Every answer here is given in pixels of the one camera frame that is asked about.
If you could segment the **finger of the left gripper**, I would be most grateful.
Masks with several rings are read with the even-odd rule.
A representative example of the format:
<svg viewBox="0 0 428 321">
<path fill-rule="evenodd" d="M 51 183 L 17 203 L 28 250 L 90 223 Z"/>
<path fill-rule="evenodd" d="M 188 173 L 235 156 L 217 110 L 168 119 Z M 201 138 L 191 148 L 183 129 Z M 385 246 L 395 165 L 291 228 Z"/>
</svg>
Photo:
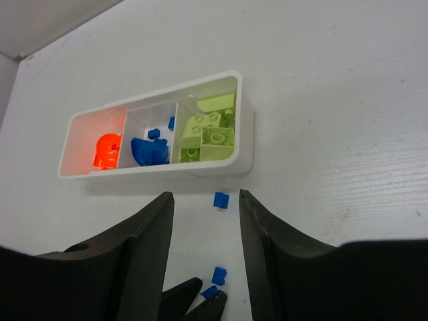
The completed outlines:
<svg viewBox="0 0 428 321">
<path fill-rule="evenodd" d="M 220 321 L 227 302 L 227 294 L 218 290 L 211 298 L 186 314 L 182 321 Z"/>
<path fill-rule="evenodd" d="M 181 320 L 191 307 L 203 285 L 200 278 L 193 277 L 162 293 L 159 320 Z"/>
</svg>

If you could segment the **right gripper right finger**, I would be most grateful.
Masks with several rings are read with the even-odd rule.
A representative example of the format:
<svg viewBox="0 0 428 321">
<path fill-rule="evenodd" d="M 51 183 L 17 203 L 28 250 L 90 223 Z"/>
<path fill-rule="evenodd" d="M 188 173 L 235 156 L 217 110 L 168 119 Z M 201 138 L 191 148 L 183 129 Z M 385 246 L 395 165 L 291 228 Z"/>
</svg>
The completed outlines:
<svg viewBox="0 0 428 321">
<path fill-rule="evenodd" d="M 290 256 L 316 257 L 335 247 L 282 221 L 245 189 L 239 192 L 239 219 L 252 317 L 254 320 L 286 320 L 275 263 L 275 242 L 267 225 L 271 223 L 280 233 L 280 240 L 289 248 L 286 254 Z"/>
</svg>

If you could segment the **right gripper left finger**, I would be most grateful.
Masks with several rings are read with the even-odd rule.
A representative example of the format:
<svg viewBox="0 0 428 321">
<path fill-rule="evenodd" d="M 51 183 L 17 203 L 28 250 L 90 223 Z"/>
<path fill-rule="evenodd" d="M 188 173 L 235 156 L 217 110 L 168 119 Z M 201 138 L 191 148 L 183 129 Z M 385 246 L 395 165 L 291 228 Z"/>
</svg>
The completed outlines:
<svg viewBox="0 0 428 321">
<path fill-rule="evenodd" d="M 41 255 L 37 320 L 156 320 L 173 214 L 164 192 L 104 232 Z"/>
</svg>

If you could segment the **small blue lego pair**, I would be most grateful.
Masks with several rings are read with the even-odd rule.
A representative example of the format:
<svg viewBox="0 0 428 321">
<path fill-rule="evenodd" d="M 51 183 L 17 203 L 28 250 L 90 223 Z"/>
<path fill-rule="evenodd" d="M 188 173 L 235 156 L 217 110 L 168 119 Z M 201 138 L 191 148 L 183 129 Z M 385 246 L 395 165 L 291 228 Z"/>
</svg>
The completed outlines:
<svg viewBox="0 0 428 321">
<path fill-rule="evenodd" d="M 216 266 L 213 272 L 213 276 L 211 278 L 211 283 L 213 284 L 213 286 L 202 291 L 201 296 L 204 297 L 204 299 L 206 300 L 212 298 L 219 291 L 218 287 L 223 286 L 225 284 L 226 276 L 227 270 L 224 267 Z"/>
</svg>

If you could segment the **blue round lego piece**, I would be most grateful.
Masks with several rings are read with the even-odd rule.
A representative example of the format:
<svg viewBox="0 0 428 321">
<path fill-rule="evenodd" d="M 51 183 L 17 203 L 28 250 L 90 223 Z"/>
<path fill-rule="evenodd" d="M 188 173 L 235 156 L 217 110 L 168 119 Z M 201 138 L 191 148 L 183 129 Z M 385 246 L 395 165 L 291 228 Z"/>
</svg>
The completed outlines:
<svg viewBox="0 0 428 321">
<path fill-rule="evenodd" d="M 130 145 L 134 160 L 142 167 L 169 163 L 169 147 L 166 139 L 156 138 L 148 141 L 134 137 Z"/>
</svg>

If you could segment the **orange round lego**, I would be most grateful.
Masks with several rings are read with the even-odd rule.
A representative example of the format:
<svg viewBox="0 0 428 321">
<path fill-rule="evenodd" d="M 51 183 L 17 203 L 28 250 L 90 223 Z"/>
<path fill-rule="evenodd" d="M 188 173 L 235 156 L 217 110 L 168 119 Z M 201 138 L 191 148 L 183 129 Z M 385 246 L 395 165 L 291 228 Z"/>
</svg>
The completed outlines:
<svg viewBox="0 0 428 321">
<path fill-rule="evenodd" d="M 121 136 L 115 133 L 102 135 L 96 142 L 93 165 L 100 170 L 115 169 L 118 165 Z"/>
</svg>

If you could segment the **green square lego brick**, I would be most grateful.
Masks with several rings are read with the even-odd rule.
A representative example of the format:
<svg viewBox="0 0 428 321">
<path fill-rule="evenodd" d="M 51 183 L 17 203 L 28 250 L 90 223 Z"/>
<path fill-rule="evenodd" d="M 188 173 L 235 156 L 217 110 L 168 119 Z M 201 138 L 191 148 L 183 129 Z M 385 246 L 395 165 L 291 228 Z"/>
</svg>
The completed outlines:
<svg viewBox="0 0 428 321">
<path fill-rule="evenodd" d="M 229 158 L 234 151 L 234 129 L 203 127 L 200 161 L 220 161 Z"/>
</svg>

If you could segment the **green 2x4 lego brick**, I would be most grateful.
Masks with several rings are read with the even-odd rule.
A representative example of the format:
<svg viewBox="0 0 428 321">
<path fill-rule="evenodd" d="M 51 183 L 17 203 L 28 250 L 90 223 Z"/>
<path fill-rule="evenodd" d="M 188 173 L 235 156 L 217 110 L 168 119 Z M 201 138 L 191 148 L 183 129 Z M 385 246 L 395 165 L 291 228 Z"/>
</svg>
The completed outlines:
<svg viewBox="0 0 428 321">
<path fill-rule="evenodd" d="M 180 148 L 199 148 L 204 127 L 220 127 L 224 125 L 223 117 L 219 112 L 197 114 L 188 119 L 181 137 Z"/>
</svg>

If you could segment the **small blue lego bottom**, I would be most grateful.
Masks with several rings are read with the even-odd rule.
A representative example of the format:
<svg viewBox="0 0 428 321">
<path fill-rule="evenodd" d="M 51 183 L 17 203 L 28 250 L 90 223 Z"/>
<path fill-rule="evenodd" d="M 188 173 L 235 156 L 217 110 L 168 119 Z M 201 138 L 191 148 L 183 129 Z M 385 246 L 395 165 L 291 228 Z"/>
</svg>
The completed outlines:
<svg viewBox="0 0 428 321">
<path fill-rule="evenodd" d="M 174 128 L 175 128 L 175 117 L 172 116 L 169 120 L 169 123 L 168 123 L 168 129 L 173 131 Z"/>
</svg>

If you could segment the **small blue lego stray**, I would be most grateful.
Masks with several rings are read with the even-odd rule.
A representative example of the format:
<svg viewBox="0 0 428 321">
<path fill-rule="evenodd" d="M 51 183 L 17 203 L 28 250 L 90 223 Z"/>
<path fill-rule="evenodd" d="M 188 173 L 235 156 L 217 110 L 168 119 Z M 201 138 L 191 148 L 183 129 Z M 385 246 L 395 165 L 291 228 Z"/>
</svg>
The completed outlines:
<svg viewBox="0 0 428 321">
<path fill-rule="evenodd" d="M 161 132 L 158 128 L 153 128 L 148 131 L 147 136 L 149 139 L 154 140 L 156 138 L 159 138 L 161 135 Z"/>
</svg>

